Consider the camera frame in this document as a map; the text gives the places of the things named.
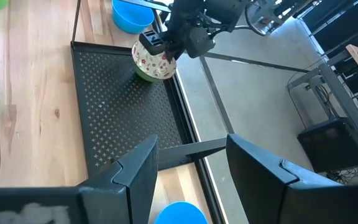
black metal tray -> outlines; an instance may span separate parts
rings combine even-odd
[[[173,80],[141,79],[128,48],[73,42],[71,49],[89,176],[151,134],[161,149],[194,142]]]

blue bowl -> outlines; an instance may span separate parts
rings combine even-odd
[[[130,34],[140,34],[154,21],[153,10],[120,0],[112,0],[114,23]]]
[[[175,202],[164,208],[155,224],[208,224],[204,214],[187,202]]]

wooden tabletop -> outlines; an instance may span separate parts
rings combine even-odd
[[[76,0],[15,0],[0,10],[0,187],[87,179],[70,41]],[[131,47],[110,0],[82,0],[76,41]],[[194,164],[158,173],[150,221],[186,200],[211,222]]]

